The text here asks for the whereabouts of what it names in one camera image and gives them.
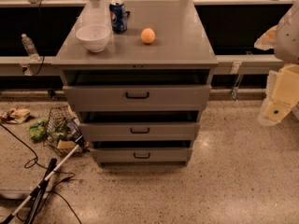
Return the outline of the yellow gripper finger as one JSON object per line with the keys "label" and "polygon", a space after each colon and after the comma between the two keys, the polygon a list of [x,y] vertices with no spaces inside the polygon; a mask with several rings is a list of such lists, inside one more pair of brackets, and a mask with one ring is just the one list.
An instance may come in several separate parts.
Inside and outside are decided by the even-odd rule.
{"label": "yellow gripper finger", "polygon": [[287,63],[267,77],[266,97],[258,115],[263,126],[279,124],[299,103],[299,65]]}
{"label": "yellow gripper finger", "polygon": [[272,49],[275,45],[277,26],[269,28],[264,34],[262,34],[254,43],[254,48],[260,50]]}

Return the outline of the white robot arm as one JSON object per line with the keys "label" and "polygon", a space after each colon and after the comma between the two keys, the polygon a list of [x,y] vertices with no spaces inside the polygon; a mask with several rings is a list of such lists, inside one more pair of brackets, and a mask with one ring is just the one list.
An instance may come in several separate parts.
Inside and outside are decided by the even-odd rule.
{"label": "white robot arm", "polygon": [[254,43],[256,49],[274,50],[284,62],[277,72],[270,71],[266,97],[258,115],[263,126],[279,124],[299,103],[299,1],[296,1],[276,26]]}

